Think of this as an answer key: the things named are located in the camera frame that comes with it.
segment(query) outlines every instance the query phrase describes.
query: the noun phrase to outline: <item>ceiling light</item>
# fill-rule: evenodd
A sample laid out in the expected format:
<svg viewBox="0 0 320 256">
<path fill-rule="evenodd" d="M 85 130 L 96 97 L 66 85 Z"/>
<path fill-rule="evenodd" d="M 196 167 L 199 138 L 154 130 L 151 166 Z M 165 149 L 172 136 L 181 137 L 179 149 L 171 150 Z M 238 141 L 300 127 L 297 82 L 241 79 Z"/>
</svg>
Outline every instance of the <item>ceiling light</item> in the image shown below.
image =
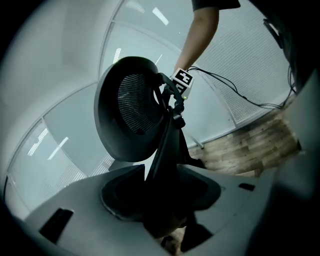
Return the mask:
<svg viewBox="0 0 320 256">
<path fill-rule="evenodd" d="M 51 160 L 55 154 L 59 151 L 59 149 L 61 149 L 61 147 L 67 142 L 67 140 L 69 140 L 68 137 L 65 137 L 61 142 L 60 144 L 55 148 L 55 150 L 51 153 L 51 155 L 48 157 L 47 160 Z"/>
<path fill-rule="evenodd" d="M 157 7 L 155 7 L 152 10 L 152 12 L 153 12 L 153 14 L 155 16 L 157 16 L 159 18 L 160 21 L 163 22 L 164 25 L 168 25 L 169 24 L 169 20 L 162 14 L 162 12 Z"/>
<path fill-rule="evenodd" d="M 48 133 L 48 129 L 45 128 L 43 130 L 43 132 L 41 132 L 41 134 L 38 136 L 38 142 L 33 144 L 33 146 L 30 148 L 29 152 L 28 152 L 28 156 L 32 156 L 34 154 L 34 152 L 36 151 L 37 147 L 40 145 L 40 143 L 44 140 L 45 136 L 47 135 Z"/>
<path fill-rule="evenodd" d="M 115 50 L 115 54 L 114 54 L 114 57 L 113 57 L 113 62 L 112 62 L 112 64 L 115 64 L 115 63 L 118 61 L 120 52 L 121 52 L 121 48 L 117 48 L 117 49 Z"/>
<path fill-rule="evenodd" d="M 142 14 L 144 14 L 146 12 L 146 10 L 141 6 L 141 4 L 139 4 L 135 0 L 130 0 L 129 2 L 127 2 L 125 4 L 125 6 L 127 8 L 130 8 L 130 9 L 135 10 L 135 11 L 142 13 Z"/>
<path fill-rule="evenodd" d="M 158 60 L 155 62 L 155 64 L 157 65 L 158 61 L 160 60 L 160 58 L 162 57 L 162 54 L 160 55 L 160 57 L 158 58 Z"/>
</svg>

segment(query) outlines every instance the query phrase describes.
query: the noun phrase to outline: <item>wire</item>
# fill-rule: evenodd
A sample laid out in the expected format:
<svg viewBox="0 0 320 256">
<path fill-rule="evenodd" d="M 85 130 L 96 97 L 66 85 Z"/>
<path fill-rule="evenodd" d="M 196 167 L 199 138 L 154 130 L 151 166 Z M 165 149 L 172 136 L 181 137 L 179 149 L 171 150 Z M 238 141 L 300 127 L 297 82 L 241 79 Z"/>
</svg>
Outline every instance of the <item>wire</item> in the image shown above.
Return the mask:
<svg viewBox="0 0 320 256">
<path fill-rule="evenodd" d="M 8 184 L 8 176 L 5 177 L 5 182 L 4 182 L 4 186 L 3 186 L 3 193 L 2 193 L 3 199 L 2 200 L 4 203 L 6 203 L 7 184 Z"/>
<path fill-rule="evenodd" d="M 224 85 L 228 86 L 231 90 L 233 90 L 238 96 L 240 96 L 241 98 L 243 98 L 244 100 L 246 100 L 247 102 L 251 103 L 252 105 L 254 106 L 257 106 L 259 108 L 262 108 L 262 109 L 267 109 L 267 110 L 274 110 L 274 109 L 283 109 L 284 106 L 286 105 L 290 95 L 291 95 L 291 92 L 294 92 L 296 93 L 296 91 L 294 90 L 294 84 L 291 83 L 291 76 L 292 76 L 292 71 L 290 69 L 290 66 L 288 68 L 288 74 L 287 74 L 287 79 L 288 79 L 288 84 L 290 86 L 290 91 L 289 91 L 289 94 L 288 96 L 286 97 L 286 99 L 280 104 L 280 105 L 277 105 L 277 104 L 274 104 L 274 103 L 255 103 L 251 100 L 249 100 L 246 96 L 244 95 L 241 95 L 239 92 L 238 92 L 238 88 L 236 87 L 236 85 L 230 81 L 229 79 L 223 77 L 222 75 L 218 75 L 218 74 L 215 74 L 215 73 L 212 73 L 212 72 L 208 72 L 206 70 L 203 70 L 199 67 L 196 67 L 196 66 L 191 66 L 187 72 L 189 71 L 192 71 L 192 70 L 196 70 L 196 71 L 201 71 L 215 79 L 217 79 L 218 81 L 220 81 L 221 83 L 223 83 Z"/>
</svg>

